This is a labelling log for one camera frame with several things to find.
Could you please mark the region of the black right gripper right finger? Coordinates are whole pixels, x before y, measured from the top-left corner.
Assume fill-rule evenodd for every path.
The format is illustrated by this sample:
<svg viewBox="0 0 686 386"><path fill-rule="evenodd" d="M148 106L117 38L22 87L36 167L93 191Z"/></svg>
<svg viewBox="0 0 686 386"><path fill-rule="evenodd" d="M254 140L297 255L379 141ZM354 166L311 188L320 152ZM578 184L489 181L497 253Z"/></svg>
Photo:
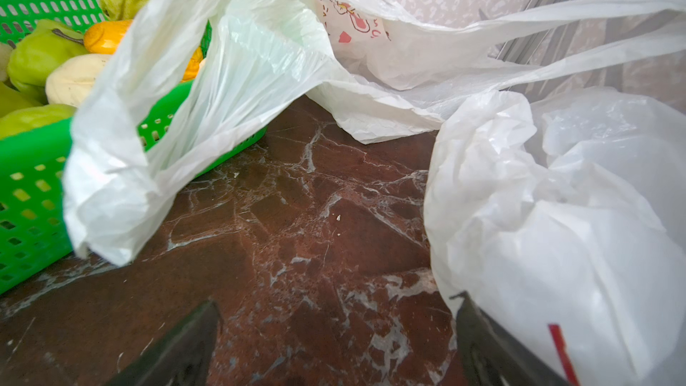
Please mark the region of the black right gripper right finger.
<svg viewBox="0 0 686 386"><path fill-rule="evenodd" d="M457 348L470 385L568 385L463 291L457 302Z"/></svg>

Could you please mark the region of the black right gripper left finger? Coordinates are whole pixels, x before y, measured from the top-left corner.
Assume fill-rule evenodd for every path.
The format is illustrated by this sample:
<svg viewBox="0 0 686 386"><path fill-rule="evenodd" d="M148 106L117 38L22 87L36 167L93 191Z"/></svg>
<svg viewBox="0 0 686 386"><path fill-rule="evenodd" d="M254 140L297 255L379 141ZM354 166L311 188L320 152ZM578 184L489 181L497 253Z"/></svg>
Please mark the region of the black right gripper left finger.
<svg viewBox="0 0 686 386"><path fill-rule="evenodd" d="M220 320L216 303L207 300L107 383L205 385Z"/></svg>

